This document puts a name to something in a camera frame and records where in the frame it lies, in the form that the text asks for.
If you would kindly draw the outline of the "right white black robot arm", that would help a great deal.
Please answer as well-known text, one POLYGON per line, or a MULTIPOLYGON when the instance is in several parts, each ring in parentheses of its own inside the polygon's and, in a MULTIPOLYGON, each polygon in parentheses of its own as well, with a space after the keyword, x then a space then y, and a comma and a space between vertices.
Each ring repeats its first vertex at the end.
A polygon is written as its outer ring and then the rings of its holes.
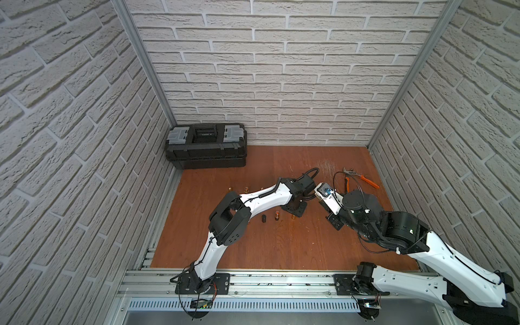
POLYGON ((332 188, 316 196, 337 229, 348 226, 361 242, 375 243, 385 253, 409 256, 436 272, 417 276, 362 262, 352 289, 362 295, 399 293, 443 306, 467 324, 518 324, 517 307, 507 301, 512 277, 491 272, 445 243, 427 224, 403 211, 386 211, 375 196, 353 190, 345 195, 332 188))

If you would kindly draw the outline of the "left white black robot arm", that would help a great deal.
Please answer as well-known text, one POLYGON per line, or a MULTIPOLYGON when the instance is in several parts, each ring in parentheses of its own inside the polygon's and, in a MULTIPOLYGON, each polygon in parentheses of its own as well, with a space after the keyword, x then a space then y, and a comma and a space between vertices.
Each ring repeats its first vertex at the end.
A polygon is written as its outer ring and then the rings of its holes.
POLYGON ((227 193, 210 215, 208 238, 200 257, 170 282, 186 283, 195 293, 212 287, 226 249, 243 237, 250 219, 276 207, 296 217, 303 216, 307 202, 314 198, 314 177, 319 171, 314 167, 297 179, 280 177, 275 185, 258 192, 227 193))

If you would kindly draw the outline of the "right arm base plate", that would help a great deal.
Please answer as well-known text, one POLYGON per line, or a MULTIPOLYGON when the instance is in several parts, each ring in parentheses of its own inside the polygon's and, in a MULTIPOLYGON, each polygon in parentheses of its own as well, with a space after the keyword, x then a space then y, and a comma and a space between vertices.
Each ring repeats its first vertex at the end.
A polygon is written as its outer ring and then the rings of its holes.
POLYGON ((345 295, 382 295, 389 296, 390 292, 379 291, 372 284, 373 279, 355 274, 334 274, 334 287, 338 296, 345 295))

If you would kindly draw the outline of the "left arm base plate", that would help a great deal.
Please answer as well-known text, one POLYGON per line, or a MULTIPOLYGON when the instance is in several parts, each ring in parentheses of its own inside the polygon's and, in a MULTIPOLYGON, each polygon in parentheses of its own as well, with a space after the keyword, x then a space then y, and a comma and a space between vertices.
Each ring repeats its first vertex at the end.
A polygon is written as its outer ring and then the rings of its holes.
POLYGON ((230 274, 216 273, 206 280, 196 274, 183 274, 176 281, 176 295, 227 295, 230 287, 230 274))

